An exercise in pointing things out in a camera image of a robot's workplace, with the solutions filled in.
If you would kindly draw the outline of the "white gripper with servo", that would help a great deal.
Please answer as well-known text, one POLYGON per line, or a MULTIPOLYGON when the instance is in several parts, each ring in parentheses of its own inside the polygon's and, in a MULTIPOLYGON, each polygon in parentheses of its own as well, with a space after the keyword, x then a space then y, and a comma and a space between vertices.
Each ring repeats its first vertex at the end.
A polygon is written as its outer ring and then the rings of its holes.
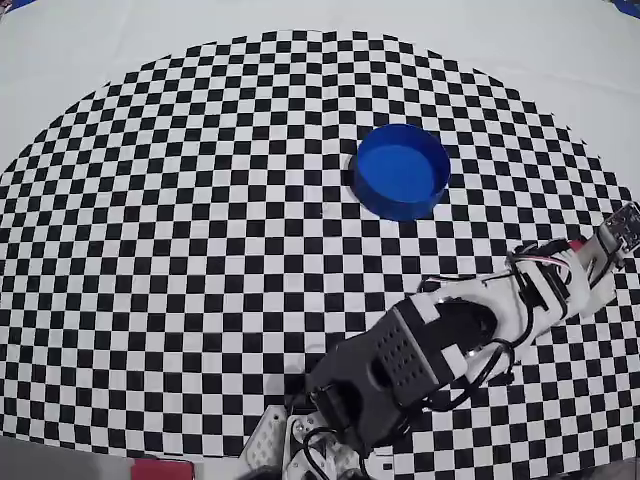
POLYGON ((601 234, 517 247, 507 256, 507 265, 525 325, 548 328, 585 315, 596 287, 615 263, 616 245, 601 234))

